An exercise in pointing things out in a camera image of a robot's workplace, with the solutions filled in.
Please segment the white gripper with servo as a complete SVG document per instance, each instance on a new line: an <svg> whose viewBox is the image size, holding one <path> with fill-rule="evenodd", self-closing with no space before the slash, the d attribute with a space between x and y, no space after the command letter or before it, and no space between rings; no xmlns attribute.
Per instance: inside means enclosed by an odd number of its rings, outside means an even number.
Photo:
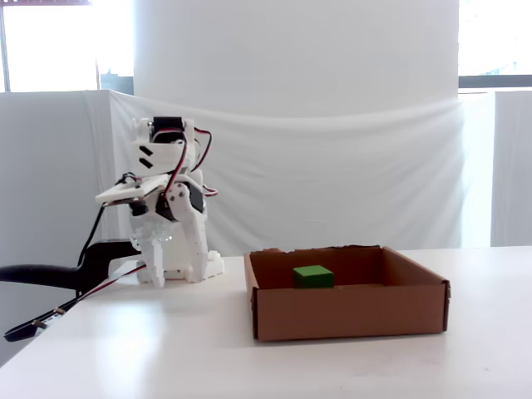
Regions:
<svg viewBox="0 0 532 399"><path fill-rule="evenodd" d="M208 263L208 247L205 233L207 217L203 194L204 176L201 170L190 174L178 174L170 190L160 192L156 200L156 223L181 223L190 254L189 283L205 279ZM165 285L163 249L157 239L140 242L145 269L140 271L142 283L153 283L156 288Z"/></svg>

